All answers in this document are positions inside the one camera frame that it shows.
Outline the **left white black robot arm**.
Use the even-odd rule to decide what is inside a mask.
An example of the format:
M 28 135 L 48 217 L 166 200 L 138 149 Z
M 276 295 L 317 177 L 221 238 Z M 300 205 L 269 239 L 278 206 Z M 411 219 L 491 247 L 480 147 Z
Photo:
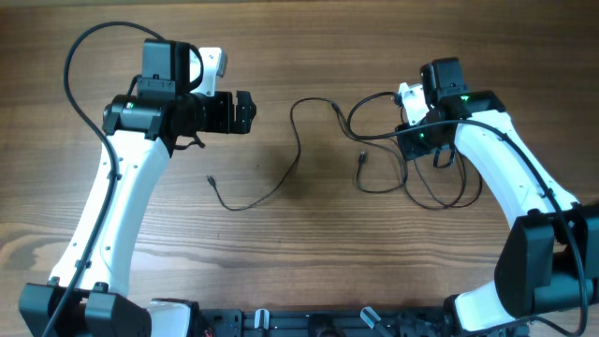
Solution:
M 245 91 L 219 92 L 226 53 L 149 39 L 132 89 L 107 105 L 102 154 L 74 235 L 44 285 L 28 284 L 19 310 L 35 336 L 207 336 L 194 301 L 128 297 L 132 256 L 153 189 L 178 138 L 246 134 L 256 106 Z

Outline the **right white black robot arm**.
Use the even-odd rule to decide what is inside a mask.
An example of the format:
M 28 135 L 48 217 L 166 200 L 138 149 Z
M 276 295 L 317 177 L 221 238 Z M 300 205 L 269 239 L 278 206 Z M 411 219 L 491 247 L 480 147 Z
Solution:
M 525 146 L 503 102 L 473 92 L 456 58 L 420 68 L 396 104 L 407 120 L 397 139 L 407 160 L 450 149 L 464 155 L 500 204 L 510 231 L 485 285 L 450 299 L 456 331 L 487 332 L 598 302 L 598 208 L 582 205 Z

